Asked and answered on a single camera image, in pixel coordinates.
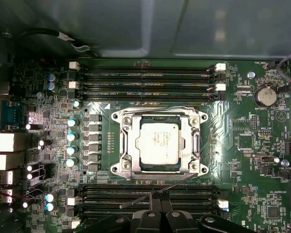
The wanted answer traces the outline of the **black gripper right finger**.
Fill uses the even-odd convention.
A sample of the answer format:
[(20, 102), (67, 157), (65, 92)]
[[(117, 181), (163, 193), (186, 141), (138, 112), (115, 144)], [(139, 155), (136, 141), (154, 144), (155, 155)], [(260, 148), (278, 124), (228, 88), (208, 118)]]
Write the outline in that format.
[(161, 193), (162, 217), (172, 233), (234, 233), (236, 227), (215, 215), (204, 215), (196, 220), (186, 211), (174, 210), (168, 191)]

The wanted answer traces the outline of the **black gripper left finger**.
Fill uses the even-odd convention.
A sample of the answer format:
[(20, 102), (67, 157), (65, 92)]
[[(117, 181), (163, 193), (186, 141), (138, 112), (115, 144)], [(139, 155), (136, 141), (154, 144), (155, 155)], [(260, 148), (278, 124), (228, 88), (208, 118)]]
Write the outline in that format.
[(123, 215), (109, 216), (79, 233), (158, 233), (161, 229), (160, 194), (150, 194), (150, 209), (137, 211), (132, 218)]

